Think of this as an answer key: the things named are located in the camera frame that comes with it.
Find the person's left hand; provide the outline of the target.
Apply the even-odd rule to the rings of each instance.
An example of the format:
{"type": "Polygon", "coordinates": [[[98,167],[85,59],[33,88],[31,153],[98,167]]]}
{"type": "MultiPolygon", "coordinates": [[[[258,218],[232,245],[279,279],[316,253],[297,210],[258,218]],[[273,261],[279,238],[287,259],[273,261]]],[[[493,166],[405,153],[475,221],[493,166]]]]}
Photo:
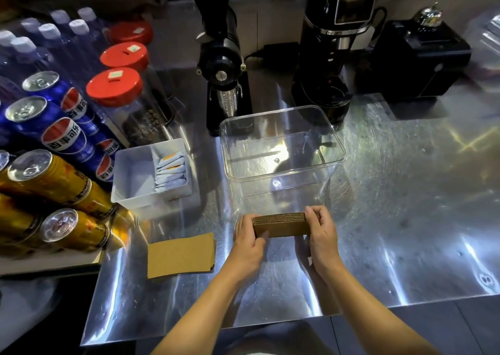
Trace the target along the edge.
{"type": "Polygon", "coordinates": [[[253,229],[252,219],[259,214],[245,214],[237,222],[234,234],[234,244],[224,264],[231,275],[240,281],[253,276],[260,268],[265,251],[254,247],[257,238],[253,229]]]}

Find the stack of brown cardboard sleeves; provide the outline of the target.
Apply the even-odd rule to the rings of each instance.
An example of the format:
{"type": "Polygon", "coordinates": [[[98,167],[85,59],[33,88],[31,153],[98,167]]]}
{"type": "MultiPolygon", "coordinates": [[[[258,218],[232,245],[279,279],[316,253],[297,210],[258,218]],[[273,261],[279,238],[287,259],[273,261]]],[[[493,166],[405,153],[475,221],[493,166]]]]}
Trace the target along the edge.
{"type": "Polygon", "coordinates": [[[310,227],[303,212],[262,215],[252,219],[257,237],[268,233],[269,238],[309,236],[310,227]]]}

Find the person's left forearm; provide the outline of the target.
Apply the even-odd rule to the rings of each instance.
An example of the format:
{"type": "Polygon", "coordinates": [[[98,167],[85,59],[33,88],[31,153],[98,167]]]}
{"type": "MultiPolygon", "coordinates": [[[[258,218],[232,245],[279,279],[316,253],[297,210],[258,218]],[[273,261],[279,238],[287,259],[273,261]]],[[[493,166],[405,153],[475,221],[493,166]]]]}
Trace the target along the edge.
{"type": "Polygon", "coordinates": [[[211,355],[230,303],[259,266],[249,261],[227,262],[151,355],[211,355]]]}

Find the person's right forearm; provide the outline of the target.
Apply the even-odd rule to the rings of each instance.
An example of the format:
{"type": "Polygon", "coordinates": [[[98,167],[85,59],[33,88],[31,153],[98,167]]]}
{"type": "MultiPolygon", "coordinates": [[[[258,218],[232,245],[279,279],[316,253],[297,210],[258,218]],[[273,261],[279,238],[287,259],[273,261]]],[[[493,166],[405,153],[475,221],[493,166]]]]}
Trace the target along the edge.
{"type": "Polygon", "coordinates": [[[442,355],[368,292],[339,259],[312,263],[367,355],[442,355]]]}

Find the row of white sachets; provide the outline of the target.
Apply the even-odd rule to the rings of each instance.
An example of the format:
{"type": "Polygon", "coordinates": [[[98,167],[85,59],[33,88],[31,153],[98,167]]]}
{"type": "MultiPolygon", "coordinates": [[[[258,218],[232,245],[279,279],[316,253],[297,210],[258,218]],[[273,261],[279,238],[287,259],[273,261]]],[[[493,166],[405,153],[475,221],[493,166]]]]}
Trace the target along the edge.
{"type": "Polygon", "coordinates": [[[154,191],[164,192],[186,184],[187,164],[184,152],[161,156],[154,168],[154,191]]]}

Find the white plastic tray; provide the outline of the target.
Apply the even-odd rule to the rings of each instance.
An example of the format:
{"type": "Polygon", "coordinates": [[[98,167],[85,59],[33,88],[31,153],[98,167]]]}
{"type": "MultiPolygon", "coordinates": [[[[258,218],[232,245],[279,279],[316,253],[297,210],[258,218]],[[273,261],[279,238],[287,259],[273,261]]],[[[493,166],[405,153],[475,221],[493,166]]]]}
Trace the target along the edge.
{"type": "Polygon", "coordinates": [[[137,216],[155,218],[167,214],[174,200],[192,193],[190,161],[184,140],[172,139],[160,143],[119,150],[115,156],[111,201],[137,216]],[[181,152],[186,159],[186,181],[181,186],[154,190],[155,168],[164,156],[181,152]]]}

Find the black power adapter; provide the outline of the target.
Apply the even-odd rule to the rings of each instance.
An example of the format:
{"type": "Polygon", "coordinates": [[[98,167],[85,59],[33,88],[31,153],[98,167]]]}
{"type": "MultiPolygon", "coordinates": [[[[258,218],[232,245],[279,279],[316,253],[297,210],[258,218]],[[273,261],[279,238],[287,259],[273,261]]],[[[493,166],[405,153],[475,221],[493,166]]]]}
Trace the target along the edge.
{"type": "Polygon", "coordinates": [[[299,55],[299,43],[267,44],[262,48],[262,51],[262,59],[267,62],[296,62],[299,55]]]}

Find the gold drink can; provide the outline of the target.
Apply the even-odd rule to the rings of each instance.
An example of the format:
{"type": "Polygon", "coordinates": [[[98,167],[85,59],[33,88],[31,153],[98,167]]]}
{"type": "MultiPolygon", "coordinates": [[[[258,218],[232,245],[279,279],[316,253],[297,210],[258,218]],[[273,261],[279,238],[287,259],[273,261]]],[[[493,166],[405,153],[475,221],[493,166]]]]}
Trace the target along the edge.
{"type": "Polygon", "coordinates": [[[48,150],[17,157],[7,176],[21,187],[63,206],[73,206],[91,190],[92,181],[73,165],[48,150]]]}
{"type": "Polygon", "coordinates": [[[22,209],[14,198],[0,194],[0,245],[41,248],[46,244],[40,236],[43,220],[40,214],[22,209]]]}
{"type": "Polygon", "coordinates": [[[40,236],[45,243],[63,249],[92,252],[107,243],[110,229],[87,213],[65,207],[43,220],[40,236]]]}
{"type": "Polygon", "coordinates": [[[72,204],[71,207],[98,220],[110,217],[116,210],[114,204],[110,201],[110,194],[92,180],[89,180],[85,186],[82,198],[72,204]]]}

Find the blue soda can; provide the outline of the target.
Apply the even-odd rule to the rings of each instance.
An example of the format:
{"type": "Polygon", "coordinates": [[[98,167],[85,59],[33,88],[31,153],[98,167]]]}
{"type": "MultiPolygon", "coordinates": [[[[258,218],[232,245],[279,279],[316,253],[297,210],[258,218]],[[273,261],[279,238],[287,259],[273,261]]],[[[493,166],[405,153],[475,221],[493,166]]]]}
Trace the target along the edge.
{"type": "Polygon", "coordinates": [[[109,157],[114,161],[116,158],[116,153],[122,150],[121,143],[113,138],[97,137],[95,138],[96,146],[102,149],[109,157]]]}
{"type": "Polygon", "coordinates": [[[96,151],[89,167],[92,179],[110,191],[114,183],[115,160],[105,152],[96,151]]]}
{"type": "Polygon", "coordinates": [[[5,109],[4,115],[21,134],[75,162],[86,162],[95,154],[94,145],[79,124],[44,97],[19,99],[5,109]]]}
{"type": "Polygon", "coordinates": [[[41,71],[28,76],[22,88],[29,94],[44,97],[74,120],[88,136],[101,128],[101,119],[79,90],[55,71],[41,71]]]}

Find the large black coffee grinder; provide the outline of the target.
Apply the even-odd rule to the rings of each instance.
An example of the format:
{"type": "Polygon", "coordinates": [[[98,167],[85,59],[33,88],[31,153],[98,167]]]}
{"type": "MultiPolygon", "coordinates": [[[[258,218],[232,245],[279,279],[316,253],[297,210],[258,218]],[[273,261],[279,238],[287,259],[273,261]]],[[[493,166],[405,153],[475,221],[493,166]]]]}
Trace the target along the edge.
{"type": "Polygon", "coordinates": [[[307,0],[291,94],[297,106],[320,108],[341,124],[352,94],[341,71],[355,39],[372,22],[375,0],[307,0]]]}

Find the slim black coffee grinder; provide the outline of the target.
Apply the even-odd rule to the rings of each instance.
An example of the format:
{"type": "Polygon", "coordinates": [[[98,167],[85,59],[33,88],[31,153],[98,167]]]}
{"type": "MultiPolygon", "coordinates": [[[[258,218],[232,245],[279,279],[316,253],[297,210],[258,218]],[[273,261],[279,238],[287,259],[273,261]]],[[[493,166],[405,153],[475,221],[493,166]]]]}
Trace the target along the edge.
{"type": "Polygon", "coordinates": [[[229,0],[194,0],[202,16],[203,31],[197,36],[201,46],[197,74],[207,81],[206,126],[211,136],[243,136],[253,130],[251,94],[247,66],[241,54],[237,19],[229,0]],[[227,118],[220,108],[216,90],[226,91],[239,82],[242,97],[235,117],[227,118]]]}

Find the black box appliance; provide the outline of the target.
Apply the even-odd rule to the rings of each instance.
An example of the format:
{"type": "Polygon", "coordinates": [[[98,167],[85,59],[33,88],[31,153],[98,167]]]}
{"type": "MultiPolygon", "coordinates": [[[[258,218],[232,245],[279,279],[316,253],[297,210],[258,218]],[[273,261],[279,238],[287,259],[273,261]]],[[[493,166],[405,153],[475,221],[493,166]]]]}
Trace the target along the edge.
{"type": "Polygon", "coordinates": [[[389,103],[442,96],[467,67],[470,45],[446,23],[388,21],[370,56],[376,89],[389,103]]]}

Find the red-lidded jar of coffee beans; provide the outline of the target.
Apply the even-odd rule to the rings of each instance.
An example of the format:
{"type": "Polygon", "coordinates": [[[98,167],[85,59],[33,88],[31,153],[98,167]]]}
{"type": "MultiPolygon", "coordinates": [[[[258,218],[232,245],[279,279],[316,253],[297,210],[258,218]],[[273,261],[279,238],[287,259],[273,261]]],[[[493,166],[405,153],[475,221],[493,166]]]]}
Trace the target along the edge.
{"type": "Polygon", "coordinates": [[[154,99],[163,124],[168,125],[172,121],[174,114],[167,102],[173,97],[172,82],[167,79],[164,85],[160,80],[146,45],[140,42],[122,42],[102,52],[99,60],[107,68],[128,67],[136,70],[146,91],[154,99]]]}
{"type": "Polygon", "coordinates": [[[109,29],[112,45],[124,42],[139,42],[149,45],[153,41],[153,28],[146,20],[119,22],[109,29]]]}
{"type": "Polygon", "coordinates": [[[94,76],[85,90],[131,147],[169,139],[166,125],[172,114],[164,114],[138,71],[128,67],[108,69],[94,76]]]}

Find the wooden can rack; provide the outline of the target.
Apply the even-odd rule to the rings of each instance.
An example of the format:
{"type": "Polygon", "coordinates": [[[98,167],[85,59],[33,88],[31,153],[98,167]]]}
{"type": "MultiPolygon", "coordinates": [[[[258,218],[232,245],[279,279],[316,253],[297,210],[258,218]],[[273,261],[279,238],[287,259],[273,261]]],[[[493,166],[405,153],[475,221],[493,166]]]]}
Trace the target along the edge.
{"type": "Polygon", "coordinates": [[[35,252],[24,258],[0,258],[0,277],[80,270],[100,265],[104,254],[103,250],[94,252],[62,250],[54,253],[35,252]]]}

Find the group of clear water bottles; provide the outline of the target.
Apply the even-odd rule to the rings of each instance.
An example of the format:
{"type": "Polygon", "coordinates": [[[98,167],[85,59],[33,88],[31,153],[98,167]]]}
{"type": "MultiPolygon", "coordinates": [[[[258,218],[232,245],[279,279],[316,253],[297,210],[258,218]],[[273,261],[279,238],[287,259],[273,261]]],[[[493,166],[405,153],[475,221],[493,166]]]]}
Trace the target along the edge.
{"type": "Polygon", "coordinates": [[[0,24],[0,90],[21,93],[29,72],[53,70],[71,81],[83,96],[86,84],[103,70],[99,57],[111,46],[109,28],[90,7],[78,10],[72,20],[64,10],[54,10],[54,23],[28,17],[0,24]]]}

